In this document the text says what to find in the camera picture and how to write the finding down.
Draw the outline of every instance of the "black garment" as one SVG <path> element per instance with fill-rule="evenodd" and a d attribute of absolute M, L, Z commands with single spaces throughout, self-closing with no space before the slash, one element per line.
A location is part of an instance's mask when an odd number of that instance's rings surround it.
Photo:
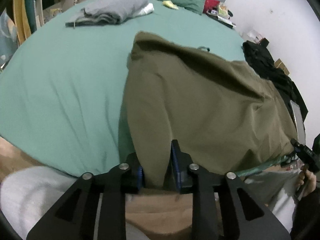
<path fill-rule="evenodd" d="M 289 113 L 293 120 L 293 113 L 290 106 L 290 100 L 297 103 L 301 110 L 303 121 L 305 120 L 308 109 L 299 93 L 295 83 L 288 77 L 282 69 L 275 67 L 275 62 L 267 50 L 259 44 L 246 41 L 242 45 L 244 57 L 250 67 L 261 77 L 271 80 L 279 91 Z"/>
<path fill-rule="evenodd" d="M 320 239 L 319 188 L 298 203 L 290 236 L 292 240 Z"/>

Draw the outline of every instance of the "folded gray garment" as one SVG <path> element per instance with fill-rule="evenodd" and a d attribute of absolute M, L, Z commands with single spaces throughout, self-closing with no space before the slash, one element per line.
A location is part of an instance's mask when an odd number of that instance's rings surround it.
<path fill-rule="evenodd" d="M 96 0 L 75 14 L 66 26 L 120 24 L 148 3 L 149 0 Z"/>

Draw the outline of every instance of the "gray pants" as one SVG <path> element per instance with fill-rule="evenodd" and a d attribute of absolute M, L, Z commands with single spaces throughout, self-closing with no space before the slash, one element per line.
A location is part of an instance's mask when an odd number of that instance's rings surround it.
<path fill-rule="evenodd" d="M 13 229 L 25 240 L 31 228 L 75 181 L 73 177 L 48 167 L 18 171 L 1 183 L 1 210 Z M 95 228 L 94 239 L 97 239 L 97 230 Z M 127 240 L 149 240 L 128 223 L 126 234 Z"/>

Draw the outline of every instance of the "cardboard box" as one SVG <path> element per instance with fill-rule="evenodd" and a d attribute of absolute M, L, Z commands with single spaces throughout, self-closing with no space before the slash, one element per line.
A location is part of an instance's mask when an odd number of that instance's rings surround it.
<path fill-rule="evenodd" d="M 289 70 L 287 69 L 287 67 L 284 65 L 284 63 L 282 62 L 281 59 L 278 59 L 275 62 L 275 67 L 276 68 L 281 68 L 283 70 L 283 72 L 288 76 L 290 74 Z"/>

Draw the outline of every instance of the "red pillow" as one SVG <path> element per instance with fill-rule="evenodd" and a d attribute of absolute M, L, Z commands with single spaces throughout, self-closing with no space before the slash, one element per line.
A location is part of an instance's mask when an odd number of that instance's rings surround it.
<path fill-rule="evenodd" d="M 212 10 L 214 7 L 216 7 L 220 2 L 217 0 L 205 0 L 204 2 L 204 8 L 203 13 L 206 13 L 207 10 Z"/>

